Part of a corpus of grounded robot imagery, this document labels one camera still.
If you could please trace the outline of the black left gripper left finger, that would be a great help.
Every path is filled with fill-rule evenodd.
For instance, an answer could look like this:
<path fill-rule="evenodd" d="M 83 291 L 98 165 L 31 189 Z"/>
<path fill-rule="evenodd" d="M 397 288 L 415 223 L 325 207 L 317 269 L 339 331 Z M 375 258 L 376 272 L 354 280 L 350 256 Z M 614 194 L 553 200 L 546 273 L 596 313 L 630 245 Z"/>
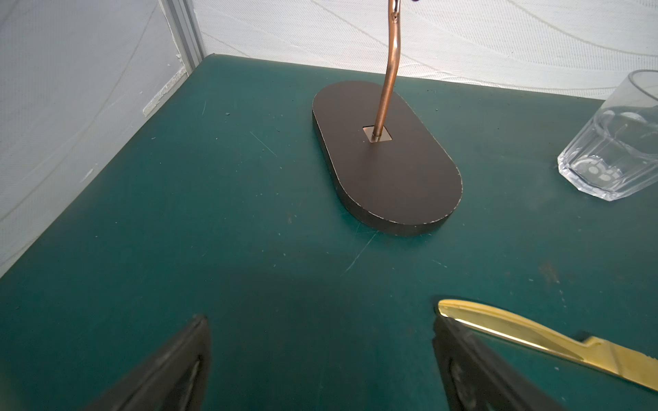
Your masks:
<path fill-rule="evenodd" d="M 211 365 L 211 330 L 196 315 L 85 410 L 200 410 Z"/>

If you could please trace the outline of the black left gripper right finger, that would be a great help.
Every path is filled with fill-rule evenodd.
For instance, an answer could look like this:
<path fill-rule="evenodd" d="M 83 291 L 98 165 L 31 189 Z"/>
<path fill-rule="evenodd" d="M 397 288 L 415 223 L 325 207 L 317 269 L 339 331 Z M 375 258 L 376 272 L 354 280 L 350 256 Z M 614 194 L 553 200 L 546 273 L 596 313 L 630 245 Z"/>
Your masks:
<path fill-rule="evenodd" d="M 438 315 L 433 348 L 450 410 L 563 410 L 456 320 Z"/>

